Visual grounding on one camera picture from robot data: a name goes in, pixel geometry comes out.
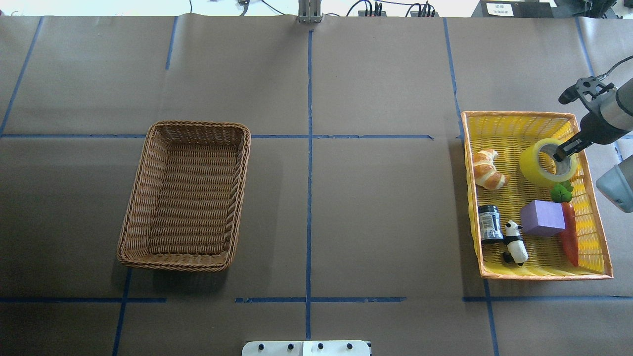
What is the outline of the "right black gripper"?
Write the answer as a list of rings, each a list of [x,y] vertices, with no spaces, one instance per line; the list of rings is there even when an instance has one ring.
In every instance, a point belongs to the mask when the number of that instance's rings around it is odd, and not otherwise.
[[[601,115],[588,113],[581,119],[580,131],[575,140],[568,140],[560,144],[553,154],[554,160],[563,162],[566,158],[582,151],[590,145],[603,140],[604,120]]]

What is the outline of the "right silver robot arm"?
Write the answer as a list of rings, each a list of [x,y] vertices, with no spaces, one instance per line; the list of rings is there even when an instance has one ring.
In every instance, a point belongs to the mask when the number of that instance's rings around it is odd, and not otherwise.
[[[587,114],[581,119],[579,132],[558,145],[553,157],[557,162],[579,153],[593,144],[609,145],[632,133],[633,82],[620,87],[605,84],[601,77],[584,77],[565,89],[561,104],[581,100]],[[597,189],[622,212],[633,210],[632,158],[622,160],[596,182]]]

